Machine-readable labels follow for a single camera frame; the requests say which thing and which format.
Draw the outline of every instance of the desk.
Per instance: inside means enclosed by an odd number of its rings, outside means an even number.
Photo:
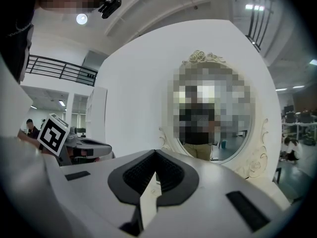
[[[301,127],[309,127],[309,126],[314,126],[315,127],[315,134],[314,134],[314,139],[316,140],[316,129],[317,129],[317,122],[312,122],[312,123],[302,123],[302,122],[295,122],[295,123],[282,123],[282,132],[284,132],[284,126],[297,126],[297,132],[296,132],[296,139],[298,140],[298,132],[299,132],[299,126]]]

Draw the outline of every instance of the floor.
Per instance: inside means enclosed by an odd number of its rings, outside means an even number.
[[[277,165],[278,168],[282,168],[278,187],[291,203],[294,199],[305,196],[317,167],[317,146],[307,146],[301,141],[300,143],[303,154],[297,163],[279,161]]]
[[[220,146],[220,149],[218,146],[213,146],[212,151],[212,159],[213,160],[225,160],[231,157],[242,145],[245,137],[244,136],[237,136],[237,137],[230,137],[227,138],[227,143],[225,149],[222,149]]]

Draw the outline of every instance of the black camera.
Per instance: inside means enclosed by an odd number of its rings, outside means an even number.
[[[111,14],[113,14],[120,6],[122,0],[111,0],[105,1],[103,6],[98,10],[101,12],[101,17],[103,19],[109,18]]]

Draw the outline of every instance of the ornate mirror frame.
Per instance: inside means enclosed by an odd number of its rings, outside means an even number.
[[[191,68],[193,64],[208,62],[220,63],[243,76],[246,82],[248,82],[248,85],[250,85],[251,98],[253,99],[253,103],[251,103],[251,122],[247,137],[243,144],[230,158],[219,162],[213,161],[213,163],[224,165],[245,179],[259,177],[264,174],[267,166],[267,152],[265,146],[267,142],[265,141],[265,138],[268,131],[266,130],[265,125],[268,123],[268,119],[263,117],[261,102],[258,99],[256,89],[253,87],[252,82],[248,79],[247,75],[244,75],[244,73],[228,64],[224,58],[218,57],[213,53],[205,55],[204,52],[196,50],[190,55],[188,60],[182,62],[180,69]],[[184,149],[179,139],[174,137],[173,105],[171,105],[173,102],[172,89],[172,83],[170,83],[170,88],[163,95],[162,99],[162,126],[159,128],[162,132],[162,136],[160,137],[163,139],[162,148],[191,157],[191,155]]]

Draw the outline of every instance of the mirror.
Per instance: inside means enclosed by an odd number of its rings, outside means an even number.
[[[195,51],[174,75],[174,136],[194,158],[233,158],[248,138],[251,99],[250,85],[223,58]]]

